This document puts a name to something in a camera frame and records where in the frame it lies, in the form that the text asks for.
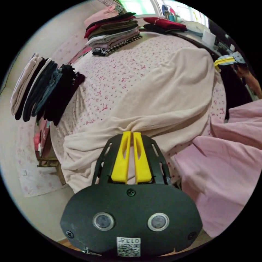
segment person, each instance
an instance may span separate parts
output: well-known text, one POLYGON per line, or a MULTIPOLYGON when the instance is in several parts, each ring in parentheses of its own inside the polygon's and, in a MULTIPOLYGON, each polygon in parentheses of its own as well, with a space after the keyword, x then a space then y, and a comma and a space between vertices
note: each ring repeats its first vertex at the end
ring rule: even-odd
POLYGON ((258 80, 249 71, 249 69, 246 65, 238 64, 236 66, 236 74, 238 75, 239 78, 242 78, 242 79, 244 78, 248 87, 254 93, 256 93, 256 95, 259 99, 262 99, 262 90, 261 90, 260 84, 259 84, 258 80))

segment pink floral bedsheet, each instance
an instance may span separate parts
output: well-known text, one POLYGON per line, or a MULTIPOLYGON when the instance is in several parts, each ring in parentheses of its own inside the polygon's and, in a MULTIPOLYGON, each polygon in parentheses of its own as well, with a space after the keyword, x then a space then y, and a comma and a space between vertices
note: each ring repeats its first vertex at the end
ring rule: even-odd
MULTIPOLYGON (((179 48, 197 48, 190 42, 171 35, 158 35, 143 32, 139 39, 108 57, 94 57, 89 52, 74 64, 76 71, 86 76, 80 85, 57 127, 51 124, 51 138, 53 148, 59 161, 63 159, 64 137, 77 133, 83 125, 90 125, 108 116, 110 110, 119 99, 134 85, 145 77, 159 63, 169 57, 179 48)), ((213 92, 210 115, 224 119, 226 97, 224 88, 213 92)), ((210 120, 202 135, 210 133, 210 120)), ((170 157, 182 150, 190 143, 178 145, 166 155, 170 165, 170 157)), ((170 166, 172 179, 178 174, 170 166)))

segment pink blanket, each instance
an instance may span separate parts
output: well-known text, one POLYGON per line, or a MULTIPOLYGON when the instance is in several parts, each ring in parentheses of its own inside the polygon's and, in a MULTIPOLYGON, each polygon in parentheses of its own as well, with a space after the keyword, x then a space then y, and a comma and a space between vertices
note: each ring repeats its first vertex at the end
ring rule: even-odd
POLYGON ((182 190, 195 201, 211 237, 239 215, 262 169, 262 100, 229 112, 226 124, 211 119, 213 137, 196 137, 172 158, 182 176, 182 190))

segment beige blanket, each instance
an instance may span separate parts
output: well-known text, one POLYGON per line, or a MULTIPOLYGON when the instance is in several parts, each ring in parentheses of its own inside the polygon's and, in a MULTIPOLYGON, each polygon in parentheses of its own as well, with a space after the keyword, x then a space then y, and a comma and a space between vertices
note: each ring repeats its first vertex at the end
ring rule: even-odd
MULTIPOLYGON (((108 118, 65 137, 66 182, 75 193, 90 186, 102 148, 123 131, 153 137, 163 153, 192 140, 207 123, 213 88, 218 85, 222 80, 210 54, 181 48, 128 91, 108 118)), ((131 169, 129 178, 134 176, 131 169)))

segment pink floral rug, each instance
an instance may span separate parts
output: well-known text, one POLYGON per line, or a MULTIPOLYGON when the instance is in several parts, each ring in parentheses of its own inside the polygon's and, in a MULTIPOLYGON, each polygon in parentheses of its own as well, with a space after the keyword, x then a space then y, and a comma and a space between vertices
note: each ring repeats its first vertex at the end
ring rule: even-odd
POLYGON ((19 181, 25 197, 43 195, 62 186, 55 168, 39 168, 34 151, 35 118, 21 122, 16 141, 16 163, 19 181))

